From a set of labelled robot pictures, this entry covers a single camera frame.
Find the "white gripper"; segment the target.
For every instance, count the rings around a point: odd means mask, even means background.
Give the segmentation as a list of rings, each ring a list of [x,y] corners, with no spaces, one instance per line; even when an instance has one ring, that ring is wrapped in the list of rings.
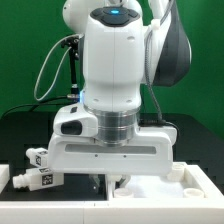
[[[93,138],[53,134],[48,146],[48,166],[54,172],[90,174],[99,190],[97,174],[123,175],[124,188],[130,175],[165,176],[173,164],[177,130],[172,126],[137,127],[132,139],[121,147],[102,147]]]

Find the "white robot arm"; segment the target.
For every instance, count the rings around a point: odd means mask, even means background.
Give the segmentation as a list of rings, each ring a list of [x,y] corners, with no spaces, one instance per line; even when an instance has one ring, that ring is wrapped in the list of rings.
[[[163,119],[139,125],[140,86],[181,80],[191,47],[175,0],[148,2],[153,19],[144,25],[137,0],[66,0],[64,21],[83,42],[85,83],[79,102],[54,119],[48,167],[56,178],[171,172],[177,131]]]

